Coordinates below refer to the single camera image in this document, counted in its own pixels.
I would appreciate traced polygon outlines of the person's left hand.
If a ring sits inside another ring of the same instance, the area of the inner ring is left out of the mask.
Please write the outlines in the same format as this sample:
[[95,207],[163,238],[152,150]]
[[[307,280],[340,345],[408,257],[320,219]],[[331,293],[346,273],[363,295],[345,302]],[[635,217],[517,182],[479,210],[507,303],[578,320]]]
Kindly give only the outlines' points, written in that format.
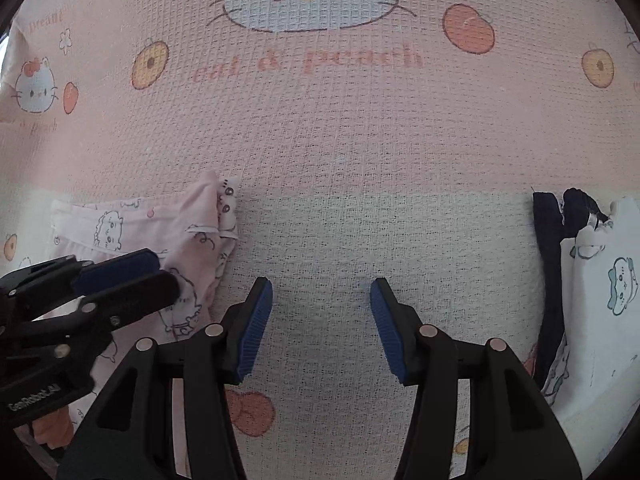
[[38,444],[45,444],[54,450],[65,448],[74,436],[74,425],[67,406],[44,415],[32,422],[34,438]]

